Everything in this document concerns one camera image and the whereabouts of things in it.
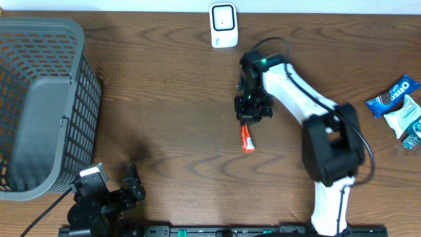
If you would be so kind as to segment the light green snack packet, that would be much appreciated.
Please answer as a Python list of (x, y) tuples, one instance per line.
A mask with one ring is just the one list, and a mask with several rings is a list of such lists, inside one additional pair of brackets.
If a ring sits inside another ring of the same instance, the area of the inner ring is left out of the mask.
[(397, 139), (418, 117), (420, 117), (420, 106), (410, 95), (404, 96), (403, 106), (399, 110), (384, 115), (389, 127), (395, 131)]

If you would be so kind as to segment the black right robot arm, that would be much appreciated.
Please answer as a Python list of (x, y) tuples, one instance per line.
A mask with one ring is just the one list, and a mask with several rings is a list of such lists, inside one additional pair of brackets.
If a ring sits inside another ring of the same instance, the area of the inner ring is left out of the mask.
[(301, 125), (302, 160), (314, 180), (310, 222), (322, 236), (339, 236), (346, 228), (347, 200), (359, 165), (364, 161), (359, 123), (351, 104), (325, 98), (279, 53), (263, 56), (253, 49), (239, 61), (241, 95), (234, 99), (244, 151), (253, 150), (247, 127), (272, 117), (278, 100)]

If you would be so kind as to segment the red Nescafe coffee stick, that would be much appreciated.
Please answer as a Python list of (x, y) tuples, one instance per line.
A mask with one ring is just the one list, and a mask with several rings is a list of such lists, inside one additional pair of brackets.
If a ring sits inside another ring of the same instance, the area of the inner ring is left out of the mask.
[(254, 143), (251, 139), (251, 135), (246, 124), (241, 125), (241, 142), (244, 153), (251, 153), (255, 151)]

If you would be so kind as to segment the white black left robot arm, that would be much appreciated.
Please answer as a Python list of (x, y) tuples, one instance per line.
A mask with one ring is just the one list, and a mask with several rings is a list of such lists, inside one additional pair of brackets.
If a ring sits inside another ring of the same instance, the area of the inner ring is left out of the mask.
[(137, 167), (128, 167), (123, 179), (125, 187), (109, 191), (103, 164), (98, 163), (80, 171), (72, 183), (75, 204), (70, 208), (68, 227), (59, 229), (59, 236), (143, 236), (144, 229), (123, 214), (134, 209), (146, 193)]

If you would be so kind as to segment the blue Oreo cookie pack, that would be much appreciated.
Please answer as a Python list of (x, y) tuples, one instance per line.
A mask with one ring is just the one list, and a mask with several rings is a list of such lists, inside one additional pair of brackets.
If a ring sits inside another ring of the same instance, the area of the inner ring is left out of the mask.
[(378, 118), (392, 110), (403, 100), (405, 95), (409, 95), (418, 89), (420, 89), (420, 83), (404, 74), (388, 91), (366, 101), (366, 105)]

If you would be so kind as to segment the teal mouthwash bottle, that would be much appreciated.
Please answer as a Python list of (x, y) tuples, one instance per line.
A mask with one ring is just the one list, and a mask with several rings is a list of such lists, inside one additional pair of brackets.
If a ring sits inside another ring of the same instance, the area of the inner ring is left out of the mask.
[(413, 149), (420, 145), (420, 117), (410, 124), (406, 132), (408, 136), (402, 142), (405, 148)]

